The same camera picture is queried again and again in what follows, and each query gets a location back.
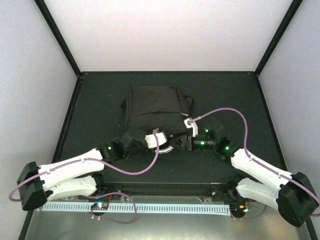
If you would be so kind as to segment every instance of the wall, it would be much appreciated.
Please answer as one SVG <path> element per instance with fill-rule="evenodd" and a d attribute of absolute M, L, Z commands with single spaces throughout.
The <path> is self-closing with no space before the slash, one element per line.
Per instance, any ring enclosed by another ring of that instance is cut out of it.
<path fill-rule="evenodd" d="M 305 0 L 260 80 L 288 169 L 320 195 L 320 1 Z M 312 218 L 320 237 L 320 218 Z"/>
<path fill-rule="evenodd" d="M 76 76 L 32 0 L 0 2 L 0 53 L 0 239 L 14 240 L 26 212 L 9 192 L 51 161 Z"/>
<path fill-rule="evenodd" d="M 292 0 L 46 0 L 82 71 L 254 71 Z"/>

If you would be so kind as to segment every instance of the white panel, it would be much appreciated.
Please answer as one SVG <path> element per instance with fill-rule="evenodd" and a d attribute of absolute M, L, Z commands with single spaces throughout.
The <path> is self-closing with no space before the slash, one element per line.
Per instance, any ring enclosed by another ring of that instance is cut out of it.
<path fill-rule="evenodd" d="M 292 173 L 305 173 L 320 196 L 320 1 L 305 0 L 260 80 Z M 320 217 L 312 218 L 320 237 Z"/>
<path fill-rule="evenodd" d="M 292 0 L 46 0 L 81 71 L 254 71 Z"/>
<path fill-rule="evenodd" d="M 34 1 L 0 1 L 0 76 L 0 239 L 13 240 L 26 212 L 9 192 L 25 164 L 51 161 L 76 82 Z"/>

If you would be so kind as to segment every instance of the cable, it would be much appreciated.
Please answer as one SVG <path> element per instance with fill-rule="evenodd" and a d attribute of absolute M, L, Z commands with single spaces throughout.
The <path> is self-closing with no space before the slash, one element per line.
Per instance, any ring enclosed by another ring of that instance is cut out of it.
<path fill-rule="evenodd" d="M 85 158 L 84 161 L 95 161 L 95 162 L 99 162 L 99 163 L 102 163 L 104 165 L 106 165 L 107 167 L 113 169 L 113 170 L 116 170 L 122 174 L 126 174 L 126 175 L 131 175 L 131 176 L 136 176 L 136 175 L 140 175 L 140 174 L 144 174 L 145 172 L 147 172 L 149 169 L 151 169 L 153 167 L 153 165 L 156 163 L 157 159 L 158 159 L 158 156 L 159 156 L 159 141 L 158 141 L 158 137 L 156 135 L 155 132 L 152 133 L 155 137 L 155 141 L 156 141 L 156 152 L 155 152 L 155 156 L 152 160 L 152 162 L 150 163 L 150 165 L 148 167 L 146 167 L 144 170 L 142 171 L 138 171 L 138 172 L 129 172 L 129 171 L 125 171 L 125 170 L 122 170 L 120 168 L 117 168 L 115 166 L 112 166 L 111 164 L 107 163 L 107 162 L 104 162 L 102 160 L 99 160 L 99 159 L 95 159 L 95 158 Z M 49 174 L 50 172 L 54 171 L 54 170 L 57 170 L 57 169 L 60 169 L 64 166 L 67 166 L 67 165 L 70 165 L 70 164 L 74 164 L 74 163 L 78 163 L 78 162 L 82 162 L 82 159 L 77 159 L 77 160 L 73 160 L 73 161 L 70 161 L 70 162 L 66 162 L 64 164 L 61 164 L 59 166 L 56 166 L 56 167 L 53 167 L 49 170 L 49 172 L 47 171 L 44 171 L 42 173 L 38 173 L 32 177 L 29 177 L 28 179 L 22 181 L 20 184 L 18 184 L 9 194 L 9 200 L 12 201 L 12 202 L 20 202 L 21 199 L 16 199 L 16 198 L 13 198 L 13 195 L 14 193 L 19 189 L 21 188 L 23 185 L 29 183 L 30 181 L 42 176 L 42 175 L 45 175 L 45 174 Z"/>
<path fill-rule="evenodd" d="M 105 216 L 98 216 L 97 218 L 98 219 L 104 219 L 104 220 L 109 220 L 111 222 L 114 222 L 114 223 L 117 223 L 117 224 L 132 224 L 133 222 L 135 222 L 137 219 L 138 219 L 138 210 L 137 210 L 137 206 L 136 206 L 136 203 L 134 202 L 134 200 L 129 197 L 127 194 L 124 194 L 122 192 L 110 192 L 110 193 L 106 193 L 104 195 L 101 195 L 101 196 L 84 196 L 88 199 L 99 199 L 99 198 L 103 198 L 103 197 L 107 197 L 107 196 L 112 196 L 112 195 L 122 195 L 122 196 L 125 196 L 126 198 L 128 198 L 132 204 L 133 204 L 133 208 L 134 208 L 134 216 L 133 218 L 130 220 L 130 221 L 119 221 L 119 220 L 115 220 L 115 219 L 112 219 L 112 218 L 109 218 L 109 217 L 105 217 Z M 95 208 L 95 209 L 91 209 L 91 216 L 94 218 L 96 217 L 93 213 L 94 210 L 98 210 L 99 208 Z"/>
<path fill-rule="evenodd" d="M 238 217 L 235 217 L 232 212 L 230 211 L 230 215 L 231 217 L 233 218 L 233 220 L 240 220 L 240 221 L 250 221 L 250 220 L 257 220 L 258 218 L 260 218 L 263 214 L 266 213 L 267 211 L 267 205 L 264 205 L 264 208 L 262 210 L 261 213 L 259 213 L 257 216 L 253 216 L 253 217 L 249 217 L 249 218 L 238 218 Z"/>
<path fill-rule="evenodd" d="M 284 178 L 284 179 L 290 181 L 291 183 L 295 184 L 296 186 L 298 186 L 299 188 L 304 190 L 307 194 L 309 194 L 320 205 L 320 199 L 315 194 L 313 194 L 309 189 L 307 189 L 305 186 L 301 185 L 297 181 L 295 181 L 295 180 L 293 180 L 293 179 L 291 179 L 291 178 L 289 178 L 287 176 L 279 174 L 279 172 L 277 172 L 277 171 L 273 170 L 272 168 L 264 165 L 262 162 L 259 162 L 258 160 L 254 159 L 254 158 L 251 158 L 251 155 L 249 154 L 248 149 L 247 149 L 248 123 L 247 123 L 247 120 L 246 120 L 245 116 L 239 110 L 231 108 L 231 107 L 222 107 L 222 108 L 218 108 L 218 109 L 209 111 L 204 115 L 198 116 L 195 119 L 190 120 L 190 122 L 194 123 L 194 122 L 196 122 L 196 121 L 198 121 L 200 119 L 203 119 L 203 118 L 209 116 L 210 114 L 213 114 L 213 113 L 216 113 L 216 112 L 220 112 L 220 111 L 232 111 L 232 112 L 236 112 L 237 114 L 239 114 L 241 116 L 241 118 L 243 120 L 243 123 L 244 123 L 243 149 L 244 149 L 245 154 L 248 156 L 248 158 L 250 158 L 252 161 L 254 161 L 256 164 L 260 165 L 261 167 L 264 167 L 265 169 L 269 170 L 273 174 L 275 174 L 275 175 L 277 175 L 277 176 L 279 176 L 281 178 Z M 312 217 L 320 217 L 320 213 L 315 213 L 315 214 L 312 214 L 311 216 Z"/>

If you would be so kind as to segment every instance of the white perforated rail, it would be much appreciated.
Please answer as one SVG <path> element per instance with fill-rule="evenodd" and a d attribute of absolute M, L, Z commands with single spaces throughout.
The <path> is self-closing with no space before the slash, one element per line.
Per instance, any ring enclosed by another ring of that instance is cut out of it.
<path fill-rule="evenodd" d="M 94 202 L 63 202 L 49 201 L 42 211 L 54 212 L 90 212 Z M 154 204 L 136 203 L 137 212 L 140 214 L 206 214 L 206 215 L 230 215 L 229 205 L 218 204 Z M 134 213 L 131 203 L 110 203 L 108 210 L 95 210 L 106 213 Z"/>

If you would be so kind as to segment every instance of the bag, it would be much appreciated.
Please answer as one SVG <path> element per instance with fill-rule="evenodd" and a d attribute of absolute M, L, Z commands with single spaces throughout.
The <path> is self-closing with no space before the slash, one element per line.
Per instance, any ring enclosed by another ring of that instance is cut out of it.
<path fill-rule="evenodd" d="M 172 85 L 134 86 L 126 100 L 126 130 L 138 127 L 152 134 L 159 129 L 168 138 L 187 133 L 184 120 L 189 118 L 192 102 Z"/>

